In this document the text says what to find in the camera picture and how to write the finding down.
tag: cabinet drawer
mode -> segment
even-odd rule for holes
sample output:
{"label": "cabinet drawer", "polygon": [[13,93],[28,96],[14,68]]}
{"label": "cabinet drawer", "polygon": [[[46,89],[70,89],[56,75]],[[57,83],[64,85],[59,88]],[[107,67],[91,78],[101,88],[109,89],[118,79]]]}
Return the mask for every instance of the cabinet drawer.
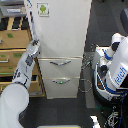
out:
{"label": "cabinet drawer", "polygon": [[82,58],[38,59],[38,62],[43,79],[80,76]]}
{"label": "cabinet drawer", "polygon": [[[2,92],[10,83],[11,81],[0,82],[0,92]],[[40,90],[41,88],[39,86],[39,78],[37,76],[37,79],[35,81],[31,81],[31,85],[30,85],[28,92],[39,92]]]}
{"label": "cabinet drawer", "polygon": [[0,66],[17,66],[26,49],[0,50]]}
{"label": "cabinet drawer", "polygon": [[0,49],[3,48],[26,48],[29,44],[27,30],[5,30],[0,32]]}
{"label": "cabinet drawer", "polygon": [[[13,76],[14,75],[14,71],[15,71],[16,67],[0,67],[0,77],[1,76]],[[37,65],[35,64],[33,71],[32,71],[32,75],[38,75],[38,69],[37,69]]]}
{"label": "cabinet drawer", "polygon": [[43,80],[48,99],[76,98],[79,79],[45,79]]}

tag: gray floor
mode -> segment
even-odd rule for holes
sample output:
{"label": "gray floor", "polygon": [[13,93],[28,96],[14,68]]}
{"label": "gray floor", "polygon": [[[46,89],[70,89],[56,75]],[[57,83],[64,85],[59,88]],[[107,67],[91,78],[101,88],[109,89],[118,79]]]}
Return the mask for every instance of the gray floor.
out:
{"label": "gray floor", "polygon": [[[91,52],[91,44],[99,46],[109,46],[111,36],[119,32],[127,35],[120,22],[120,12],[128,7],[128,0],[106,0],[99,3],[97,0],[92,1],[91,16],[89,21],[88,33],[86,38],[85,52]],[[88,78],[89,71],[82,70],[81,78]],[[84,81],[80,81],[80,87],[87,89]],[[80,125],[83,128],[92,128],[93,123],[90,115],[98,117],[101,127],[105,119],[101,111],[94,107],[92,101],[93,93],[85,94],[78,92],[77,99],[54,99],[30,98],[30,103],[25,117],[21,123],[25,128],[36,128],[39,125]]]}

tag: drawer handle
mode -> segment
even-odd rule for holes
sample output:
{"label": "drawer handle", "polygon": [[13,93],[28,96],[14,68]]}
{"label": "drawer handle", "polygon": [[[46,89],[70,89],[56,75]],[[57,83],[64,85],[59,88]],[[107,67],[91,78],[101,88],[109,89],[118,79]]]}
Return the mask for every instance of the drawer handle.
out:
{"label": "drawer handle", "polygon": [[55,65],[58,65],[58,66],[61,66],[61,65],[68,64],[68,63],[70,63],[70,62],[71,62],[71,60],[68,60],[68,61],[66,61],[66,62],[64,62],[64,63],[56,63],[56,62],[53,62],[53,61],[51,61],[50,63],[55,64]]}
{"label": "drawer handle", "polygon": [[70,80],[64,79],[64,80],[52,80],[52,82],[55,82],[57,84],[65,84],[69,82]]}
{"label": "drawer handle", "polygon": [[7,59],[6,61],[0,61],[0,63],[8,63],[9,59]]}

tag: white cabinet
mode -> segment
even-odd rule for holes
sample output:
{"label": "white cabinet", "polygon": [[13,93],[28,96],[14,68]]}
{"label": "white cabinet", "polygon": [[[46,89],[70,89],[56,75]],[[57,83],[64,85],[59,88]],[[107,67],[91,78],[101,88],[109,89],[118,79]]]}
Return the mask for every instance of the white cabinet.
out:
{"label": "white cabinet", "polygon": [[[80,77],[91,1],[31,0],[32,7],[30,7],[25,0],[31,31],[30,10],[32,10],[36,34],[41,43],[38,60],[47,98],[77,97],[79,79],[75,79],[74,86],[72,82],[67,82],[64,84],[66,86],[61,88],[57,85],[53,87],[53,82],[49,82],[48,79]],[[45,7],[46,10],[49,9],[49,16],[39,15],[38,3],[44,6],[48,4]]]}

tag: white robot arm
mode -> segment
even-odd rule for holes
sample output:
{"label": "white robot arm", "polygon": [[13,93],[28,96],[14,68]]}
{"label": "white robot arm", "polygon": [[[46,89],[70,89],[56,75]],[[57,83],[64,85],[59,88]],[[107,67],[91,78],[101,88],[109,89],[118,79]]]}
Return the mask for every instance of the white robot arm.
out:
{"label": "white robot arm", "polygon": [[0,98],[0,128],[22,128],[19,114],[29,103],[30,87],[34,58],[38,55],[40,43],[32,41],[18,62],[12,83],[8,85]]}

